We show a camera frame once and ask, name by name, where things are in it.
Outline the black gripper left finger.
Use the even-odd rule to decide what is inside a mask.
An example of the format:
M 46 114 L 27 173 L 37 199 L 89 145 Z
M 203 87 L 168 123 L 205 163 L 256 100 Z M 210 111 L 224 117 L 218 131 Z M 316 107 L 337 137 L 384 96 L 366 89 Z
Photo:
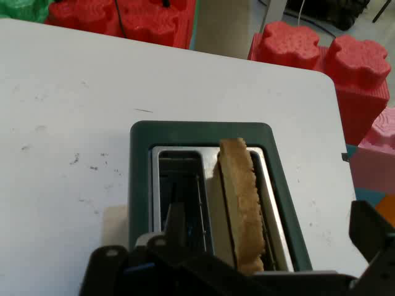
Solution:
M 141 236 L 132 251 L 120 245 L 90 256 L 80 295 L 239 295 L 247 278 L 206 252 L 186 247 L 183 203 L 171 204 L 165 231 Z

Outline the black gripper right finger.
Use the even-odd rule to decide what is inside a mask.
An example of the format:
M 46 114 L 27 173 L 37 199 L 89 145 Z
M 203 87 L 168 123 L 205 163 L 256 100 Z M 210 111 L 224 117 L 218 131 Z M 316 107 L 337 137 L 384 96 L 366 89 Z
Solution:
M 368 266 L 351 295 L 394 295 L 394 227 L 368 202 L 351 203 L 349 237 Z

